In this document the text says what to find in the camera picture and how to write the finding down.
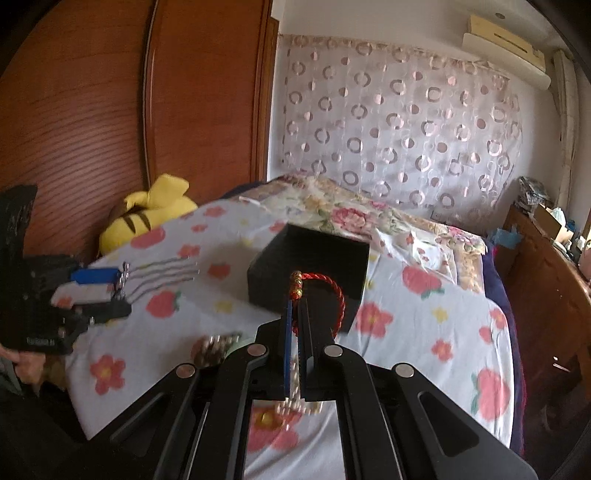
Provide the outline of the person's left hand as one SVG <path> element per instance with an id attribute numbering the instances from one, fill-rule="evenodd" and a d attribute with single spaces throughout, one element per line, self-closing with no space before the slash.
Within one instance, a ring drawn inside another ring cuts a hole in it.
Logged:
<path id="1" fill-rule="evenodd" d="M 1 347 L 1 357 L 15 365 L 15 373 L 19 380 L 28 385 L 42 382 L 46 356 L 36 352 L 18 352 Z"/>

